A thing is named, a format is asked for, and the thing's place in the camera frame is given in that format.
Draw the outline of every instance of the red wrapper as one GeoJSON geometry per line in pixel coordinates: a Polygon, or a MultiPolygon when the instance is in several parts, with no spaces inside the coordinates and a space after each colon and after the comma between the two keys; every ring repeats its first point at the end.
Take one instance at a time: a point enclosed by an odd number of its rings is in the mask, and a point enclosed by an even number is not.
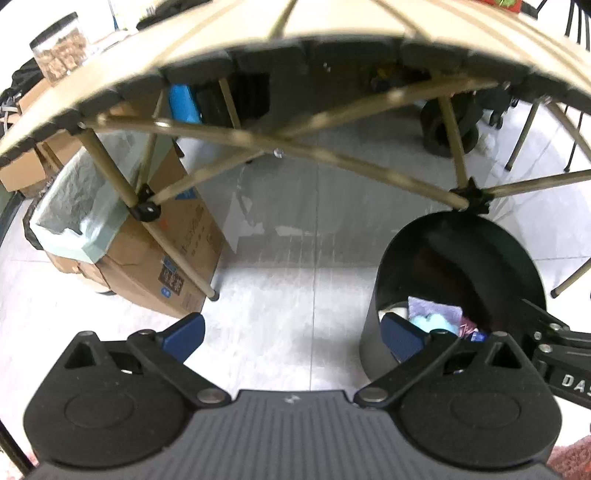
{"type": "Polygon", "coordinates": [[[476,0],[489,5],[496,5],[497,7],[504,8],[510,12],[519,13],[521,11],[521,0],[476,0]]]}

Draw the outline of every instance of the tiled floor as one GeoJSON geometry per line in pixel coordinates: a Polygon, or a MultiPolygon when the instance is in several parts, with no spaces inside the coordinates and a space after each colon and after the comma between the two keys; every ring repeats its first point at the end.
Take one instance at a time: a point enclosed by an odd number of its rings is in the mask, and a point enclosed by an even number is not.
{"type": "MultiPolygon", "coordinates": [[[[323,75],[346,76],[347,70],[323,75]]],[[[316,78],[313,86],[306,78],[292,78],[290,96],[276,93],[283,98],[281,113],[287,118],[301,114],[300,105],[330,104],[330,83],[328,77],[316,78]]],[[[452,188],[451,162],[422,149],[418,113],[411,106],[305,141],[452,188]]],[[[481,127],[479,151],[466,159],[479,185],[561,172],[571,141],[543,108],[515,168],[503,170],[527,113],[528,106],[520,104],[500,132],[481,127]]],[[[274,125],[280,123],[274,118],[274,125]]],[[[583,125],[588,138],[590,130],[591,125],[583,125]]],[[[189,170],[221,154],[211,145],[181,144],[189,170]]],[[[584,168],[586,161],[577,152],[573,170],[584,168]]],[[[220,225],[229,212],[240,224],[236,253],[225,252],[215,278],[221,298],[206,302],[203,310],[205,343],[188,366],[232,394],[240,388],[351,393],[364,385],[357,347],[381,254],[405,224],[442,206],[291,158],[265,157],[199,190],[220,225]]],[[[497,200],[489,217],[525,246],[550,291],[591,256],[590,203],[591,186],[582,183],[497,200]]],[[[22,429],[27,401],[76,332],[90,329],[102,339],[122,339],[173,320],[122,298],[95,294],[55,270],[23,238],[25,208],[0,249],[0,418],[27,448],[22,429]]],[[[591,274],[559,298],[548,297],[548,311],[572,329],[591,332],[590,292],[591,274]]],[[[560,405],[564,424],[558,444],[568,445],[589,433],[591,412],[565,401],[560,405]]]]}

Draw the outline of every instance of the white wall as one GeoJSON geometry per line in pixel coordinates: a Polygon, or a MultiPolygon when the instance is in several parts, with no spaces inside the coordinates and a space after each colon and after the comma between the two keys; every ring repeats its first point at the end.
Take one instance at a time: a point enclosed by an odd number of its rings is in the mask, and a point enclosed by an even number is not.
{"type": "Polygon", "coordinates": [[[12,72],[33,57],[29,42],[53,22],[72,12],[90,41],[114,30],[107,0],[12,0],[0,11],[3,46],[0,92],[12,83],[12,72]]]}

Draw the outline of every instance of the trash can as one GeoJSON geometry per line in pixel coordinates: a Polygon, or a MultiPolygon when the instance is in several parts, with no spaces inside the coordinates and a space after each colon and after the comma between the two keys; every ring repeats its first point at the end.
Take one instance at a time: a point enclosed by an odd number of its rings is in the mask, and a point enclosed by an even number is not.
{"type": "Polygon", "coordinates": [[[398,364],[382,342],[378,312],[409,296],[460,306],[486,333],[508,330],[521,299],[546,308],[533,260],[506,230],[465,212],[418,218],[394,237],[379,264],[359,344],[371,381],[398,364]]]}

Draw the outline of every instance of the screw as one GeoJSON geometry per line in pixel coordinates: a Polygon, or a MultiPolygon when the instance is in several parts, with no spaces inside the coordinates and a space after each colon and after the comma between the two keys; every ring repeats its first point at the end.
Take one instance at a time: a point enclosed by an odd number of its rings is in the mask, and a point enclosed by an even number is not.
{"type": "Polygon", "coordinates": [[[226,393],[219,388],[206,388],[197,394],[197,399],[201,403],[221,403],[226,399],[226,393]]]}
{"type": "Polygon", "coordinates": [[[366,387],[359,392],[359,396],[361,397],[361,400],[368,403],[379,403],[388,398],[388,392],[379,387],[366,387]]]}

